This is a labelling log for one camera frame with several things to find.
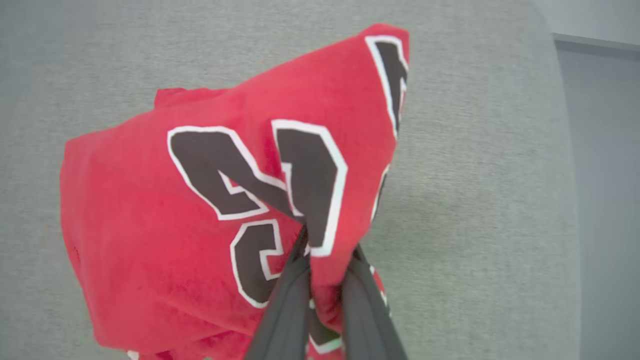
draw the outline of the red jersey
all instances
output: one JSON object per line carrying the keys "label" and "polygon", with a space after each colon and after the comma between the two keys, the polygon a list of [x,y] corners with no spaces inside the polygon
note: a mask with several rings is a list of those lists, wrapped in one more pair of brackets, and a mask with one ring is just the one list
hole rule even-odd
{"label": "red jersey", "polygon": [[328,326],[309,355],[339,358],[338,290],[396,147],[408,51],[377,24],[234,88],[160,90],[69,141],[61,224],[97,341],[241,359],[306,224],[311,323]]}

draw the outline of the black number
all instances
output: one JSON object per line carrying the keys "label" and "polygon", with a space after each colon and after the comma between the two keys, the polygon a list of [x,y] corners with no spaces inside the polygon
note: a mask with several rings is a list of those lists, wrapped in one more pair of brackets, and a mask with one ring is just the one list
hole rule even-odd
{"label": "black number", "polygon": [[387,180],[387,173],[389,171],[389,165],[385,171],[382,172],[382,178],[380,179],[380,187],[378,188],[378,194],[376,196],[376,202],[373,204],[373,211],[371,212],[371,221],[376,217],[378,212],[378,206],[380,206],[380,197],[382,196],[382,189],[385,187],[385,181]]}
{"label": "black number", "polygon": [[387,99],[387,110],[394,134],[400,128],[400,112],[406,92],[406,78],[409,66],[404,58],[402,41],[388,35],[365,38],[382,81],[382,89]]}
{"label": "black number", "polygon": [[284,255],[275,219],[243,224],[231,243],[231,263],[238,291],[251,305],[263,308],[280,274],[273,274],[268,256]]}
{"label": "black number", "polygon": [[[235,131],[177,127],[169,132],[169,150],[187,185],[214,208],[219,220],[266,213],[261,200],[292,216],[284,183],[260,171]],[[229,178],[240,186],[232,186]]]}
{"label": "black number", "polygon": [[347,164],[327,128],[274,120],[293,215],[304,218],[311,256],[329,256],[340,217]]}
{"label": "black number", "polygon": [[[169,152],[218,220],[266,213],[266,203],[307,224],[311,255],[328,256],[346,180],[342,154],[324,126],[293,120],[274,120],[272,126],[286,184],[261,172],[237,133],[226,127],[177,127],[168,134]],[[231,250],[238,290],[255,307],[266,306],[280,275],[271,273],[266,256],[283,254],[276,220],[265,221],[243,224]]]}

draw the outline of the gray fabric surface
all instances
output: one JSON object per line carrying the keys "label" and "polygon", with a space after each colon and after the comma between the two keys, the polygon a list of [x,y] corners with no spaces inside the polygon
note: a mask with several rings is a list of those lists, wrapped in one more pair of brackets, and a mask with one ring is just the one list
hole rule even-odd
{"label": "gray fabric surface", "polygon": [[63,246],[69,138],[157,88],[233,86],[373,22],[411,31],[396,160],[365,240],[412,359],[576,359],[572,163],[552,41],[524,0],[0,3],[0,359],[93,341]]}

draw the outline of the red fabric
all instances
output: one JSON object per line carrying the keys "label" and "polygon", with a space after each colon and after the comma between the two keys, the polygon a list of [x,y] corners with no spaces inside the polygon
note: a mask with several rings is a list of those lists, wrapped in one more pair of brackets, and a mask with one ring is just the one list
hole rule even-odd
{"label": "red fabric", "polygon": [[348,165],[333,250],[311,258],[318,315],[341,329],[337,289],[396,146],[368,35],[397,37],[408,59],[407,32],[378,24],[235,88],[160,90],[152,111],[67,143],[61,224],[101,345],[141,359],[242,358],[264,309],[238,293],[230,243],[243,223],[275,219],[285,252],[268,259],[275,274],[300,223],[269,204],[254,217],[218,220],[186,185],[167,139],[179,126],[233,129],[260,171],[285,181],[273,119],[324,126]]}

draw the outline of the gray surface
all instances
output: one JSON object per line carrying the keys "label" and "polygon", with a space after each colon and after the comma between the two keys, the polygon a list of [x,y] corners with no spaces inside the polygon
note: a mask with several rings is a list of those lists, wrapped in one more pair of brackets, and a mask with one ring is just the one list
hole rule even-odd
{"label": "gray surface", "polygon": [[0,3],[0,358],[93,343],[58,225],[65,140],[373,22],[412,33],[401,141],[366,240],[412,359],[576,359],[572,164],[557,58],[525,0]]}
{"label": "gray surface", "polygon": [[580,218],[580,358],[640,359],[640,53],[558,49]]}

